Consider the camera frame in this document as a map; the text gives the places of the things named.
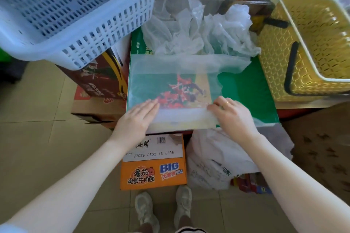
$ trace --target person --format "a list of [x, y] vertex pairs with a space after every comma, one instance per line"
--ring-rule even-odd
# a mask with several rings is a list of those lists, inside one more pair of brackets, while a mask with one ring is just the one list
[[[126, 112], [107, 142], [0, 226], [0, 232], [73, 232], [108, 174], [145, 137], [158, 109], [156, 100], [148, 100]], [[350, 232], [350, 207], [275, 149], [257, 131], [246, 107], [220, 96], [208, 105], [208, 110], [258, 166], [298, 232]], [[180, 186], [174, 218], [178, 233], [205, 232], [193, 228], [191, 200], [189, 187]], [[152, 212], [150, 195], [139, 194], [135, 208], [141, 224], [138, 232], [158, 233], [159, 222]]]

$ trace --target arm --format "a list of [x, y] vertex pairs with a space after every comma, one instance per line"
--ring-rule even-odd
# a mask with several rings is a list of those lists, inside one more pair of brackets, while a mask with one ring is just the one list
[[258, 166], [298, 232], [350, 232], [350, 207], [271, 145], [246, 107], [219, 97], [208, 110]]
[[158, 109], [157, 101], [147, 101], [125, 113], [102, 147], [7, 223], [35, 233], [73, 232], [109, 173], [145, 137]]

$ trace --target beige floor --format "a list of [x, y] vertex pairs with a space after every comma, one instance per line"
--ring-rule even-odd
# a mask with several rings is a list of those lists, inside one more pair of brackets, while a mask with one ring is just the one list
[[[53, 64], [29, 63], [22, 81], [0, 86], [0, 223], [89, 157], [111, 134], [70, 114], [76, 85]], [[138, 227], [136, 191], [119, 190], [118, 165], [75, 232]], [[175, 187], [149, 190], [161, 232], [172, 232]], [[271, 195], [193, 190], [192, 219], [209, 233], [295, 232]]]

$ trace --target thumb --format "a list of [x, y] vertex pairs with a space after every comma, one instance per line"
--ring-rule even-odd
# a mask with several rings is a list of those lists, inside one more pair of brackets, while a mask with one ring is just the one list
[[217, 118], [223, 116], [225, 113], [219, 106], [215, 104], [209, 104], [207, 106], [207, 110], [212, 112]]

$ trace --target person's left hand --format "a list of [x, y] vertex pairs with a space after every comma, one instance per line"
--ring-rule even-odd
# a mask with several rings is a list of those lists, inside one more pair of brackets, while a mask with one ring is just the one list
[[158, 110], [157, 99], [147, 100], [134, 106], [119, 119], [109, 140], [129, 151], [145, 138], [146, 130], [157, 115]]

